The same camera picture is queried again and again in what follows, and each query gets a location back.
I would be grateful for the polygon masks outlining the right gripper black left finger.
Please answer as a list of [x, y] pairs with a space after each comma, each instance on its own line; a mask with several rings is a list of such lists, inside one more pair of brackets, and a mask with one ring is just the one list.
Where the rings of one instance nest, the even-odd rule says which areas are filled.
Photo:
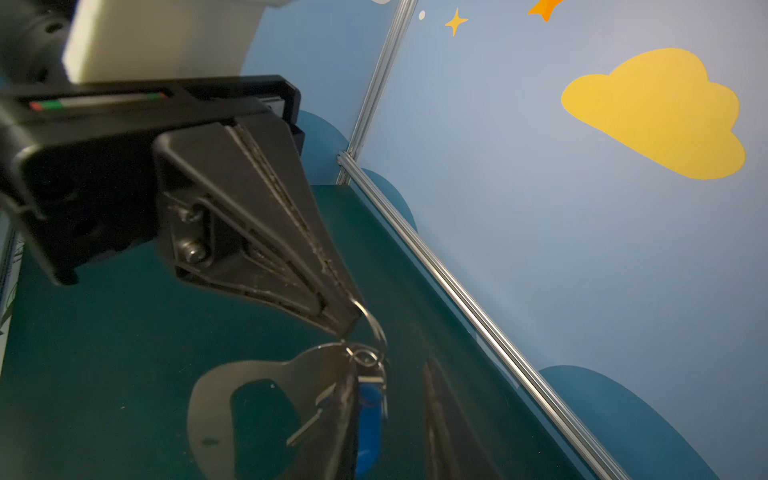
[[321, 417], [320, 479], [354, 479], [358, 457], [359, 382], [347, 371], [337, 382]]

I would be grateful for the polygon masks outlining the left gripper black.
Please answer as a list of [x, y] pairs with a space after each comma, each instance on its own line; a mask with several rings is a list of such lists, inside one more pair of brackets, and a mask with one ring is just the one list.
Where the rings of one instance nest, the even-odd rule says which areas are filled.
[[5, 86], [1, 207], [51, 281], [74, 285], [80, 266], [156, 236], [158, 181], [162, 254], [179, 280], [347, 336], [354, 326], [318, 323], [325, 303], [280, 250], [277, 201], [232, 132], [279, 99], [301, 145], [301, 98], [278, 75]]

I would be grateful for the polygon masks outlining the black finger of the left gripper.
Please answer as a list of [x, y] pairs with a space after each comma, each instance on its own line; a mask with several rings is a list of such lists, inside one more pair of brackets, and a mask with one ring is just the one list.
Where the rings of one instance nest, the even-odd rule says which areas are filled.
[[291, 128], [272, 114], [259, 114], [238, 117], [232, 132], [277, 201], [280, 250], [325, 303], [318, 323], [355, 326], [361, 313], [354, 302], [362, 297], [322, 222]]

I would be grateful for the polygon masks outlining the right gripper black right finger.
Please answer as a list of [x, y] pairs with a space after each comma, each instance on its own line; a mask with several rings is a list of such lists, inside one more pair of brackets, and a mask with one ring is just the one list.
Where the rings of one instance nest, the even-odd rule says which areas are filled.
[[427, 478], [502, 479], [435, 359], [426, 362], [423, 380]]

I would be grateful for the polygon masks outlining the blue tag key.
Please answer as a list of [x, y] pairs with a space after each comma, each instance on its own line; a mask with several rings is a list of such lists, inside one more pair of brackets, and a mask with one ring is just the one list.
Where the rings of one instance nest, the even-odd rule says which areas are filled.
[[363, 479], [378, 462], [384, 422], [383, 388], [379, 384], [359, 385], [359, 422], [356, 479]]

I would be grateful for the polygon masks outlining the silver perforated metal key plate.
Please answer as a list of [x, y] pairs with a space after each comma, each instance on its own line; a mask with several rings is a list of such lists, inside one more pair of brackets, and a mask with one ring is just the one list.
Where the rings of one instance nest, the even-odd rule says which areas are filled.
[[217, 366], [194, 385], [187, 438], [206, 479], [320, 479], [321, 417], [337, 382], [355, 371], [379, 384], [387, 419], [387, 340], [362, 304], [373, 345], [341, 340], [313, 346], [291, 360], [240, 360]]

